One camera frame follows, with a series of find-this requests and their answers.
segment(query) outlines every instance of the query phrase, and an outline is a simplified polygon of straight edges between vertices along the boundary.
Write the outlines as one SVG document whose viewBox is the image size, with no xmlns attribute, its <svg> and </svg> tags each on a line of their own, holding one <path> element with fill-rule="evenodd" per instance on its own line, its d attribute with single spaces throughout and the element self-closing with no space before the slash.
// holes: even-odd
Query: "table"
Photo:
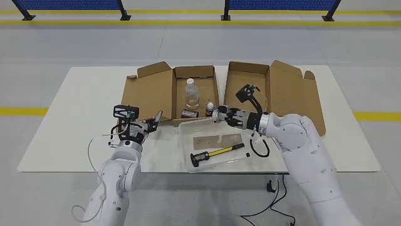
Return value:
<svg viewBox="0 0 401 226">
<path fill-rule="evenodd" d="M 121 103 L 127 75 L 138 67 L 71 68 L 31 144 L 19 163 L 20 172 L 92 172 L 86 148 L 91 138 L 115 125 L 113 107 Z M 224 99 L 227 66 L 215 66 L 220 104 Z M 326 123 L 322 137 L 338 172 L 377 172 L 380 165 L 328 66 L 299 66 L 314 72 Z M 113 152 L 108 137 L 91 145 L 99 167 Z M 256 156 L 208 169 L 207 173 L 286 173 L 272 140 L 268 158 Z M 184 167 L 178 128 L 160 125 L 143 145 L 142 172 L 188 173 Z"/>
</svg>

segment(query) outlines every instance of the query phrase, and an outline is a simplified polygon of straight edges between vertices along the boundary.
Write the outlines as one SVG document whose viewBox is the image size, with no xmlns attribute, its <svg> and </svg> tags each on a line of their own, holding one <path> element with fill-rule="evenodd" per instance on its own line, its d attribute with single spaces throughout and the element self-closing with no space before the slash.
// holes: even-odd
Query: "transparent plastic container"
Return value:
<svg viewBox="0 0 401 226">
<path fill-rule="evenodd" d="M 187 80 L 187 86 L 185 87 L 185 104 L 190 110 L 199 107 L 199 90 L 192 78 Z"/>
<path fill-rule="evenodd" d="M 203 143 L 201 148 L 196 144 L 199 138 Z M 207 140 L 205 144 L 205 138 L 213 138 L 213 144 L 207 144 Z M 217 165 L 228 164 L 250 157 L 249 139 L 250 135 L 244 133 L 244 130 L 230 127 L 224 122 L 214 123 L 212 118 L 188 121 L 179 125 L 179 142 L 183 146 L 185 168 L 190 172 L 201 172 Z M 208 160 L 199 162 L 198 167 L 194 166 L 191 160 L 191 154 L 196 155 L 204 152 L 216 152 L 227 148 L 227 144 L 230 143 L 232 143 L 230 146 L 239 143 L 243 143 L 244 146 L 236 150 L 214 155 L 209 157 Z"/>
</svg>

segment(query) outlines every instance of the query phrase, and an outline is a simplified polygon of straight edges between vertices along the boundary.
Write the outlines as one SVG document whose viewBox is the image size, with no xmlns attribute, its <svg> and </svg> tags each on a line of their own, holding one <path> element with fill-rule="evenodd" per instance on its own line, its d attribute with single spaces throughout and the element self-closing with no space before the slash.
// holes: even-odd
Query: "open cardboard box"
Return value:
<svg viewBox="0 0 401 226">
<path fill-rule="evenodd" d="M 236 97 L 238 90 L 248 83 L 258 86 L 265 95 L 258 91 L 254 94 L 262 108 L 266 106 L 267 98 L 267 112 L 278 116 L 292 113 L 307 116 L 315 124 L 319 135 L 326 133 L 318 87 L 312 72 L 307 71 L 303 76 L 299 68 L 280 61 L 274 61 L 271 66 L 231 61 L 224 104 L 256 112 L 250 102 L 241 103 Z"/>
<path fill-rule="evenodd" d="M 186 109 L 185 86 L 193 78 L 199 89 L 199 118 L 181 118 Z M 163 111 L 162 121 L 172 120 L 174 126 L 184 121 L 205 118 L 208 102 L 219 105 L 216 72 L 213 66 L 186 66 L 172 69 L 166 62 L 159 62 L 138 69 L 137 76 L 127 76 L 122 105 L 139 107 L 139 120 Z"/>
</svg>

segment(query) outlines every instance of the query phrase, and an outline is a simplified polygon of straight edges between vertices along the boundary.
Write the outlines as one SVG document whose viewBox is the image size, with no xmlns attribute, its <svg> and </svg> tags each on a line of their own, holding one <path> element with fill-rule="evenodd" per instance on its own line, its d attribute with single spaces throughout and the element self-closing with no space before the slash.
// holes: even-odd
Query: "bottle cap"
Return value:
<svg viewBox="0 0 401 226">
<path fill-rule="evenodd" d="M 207 108 L 208 110 L 212 110 L 212 109 L 214 109 L 214 104 L 210 101 L 210 102 L 208 102 L 208 104 L 206 105 L 206 108 Z"/>
<path fill-rule="evenodd" d="M 192 78 L 187 79 L 187 85 L 194 85 L 194 80 Z"/>
</svg>

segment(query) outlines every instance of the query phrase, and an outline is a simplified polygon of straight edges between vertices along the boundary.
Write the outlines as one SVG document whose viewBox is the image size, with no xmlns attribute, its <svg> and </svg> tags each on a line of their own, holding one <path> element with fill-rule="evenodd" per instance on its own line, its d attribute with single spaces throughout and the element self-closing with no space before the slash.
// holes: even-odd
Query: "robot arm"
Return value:
<svg viewBox="0 0 401 226">
<path fill-rule="evenodd" d="M 241 102 L 254 99 L 255 86 L 244 86 L 237 93 Z M 280 149 L 289 174 L 306 195 L 320 226 L 362 226 L 343 198 L 336 168 L 313 124 L 306 116 L 257 113 L 220 106 L 213 113 L 215 122 L 226 121 L 240 129 L 256 130 L 272 138 Z"/>
<path fill-rule="evenodd" d="M 109 141 L 115 148 L 112 157 L 99 169 L 98 184 L 85 210 L 84 226 L 122 226 L 127 217 L 130 205 L 128 193 L 136 187 L 140 176 L 140 159 L 142 144 L 148 134 L 156 131 L 162 111 L 156 117 L 136 121 L 139 108 L 117 105 L 114 117 L 118 118 L 118 134 L 120 143 Z"/>
</svg>

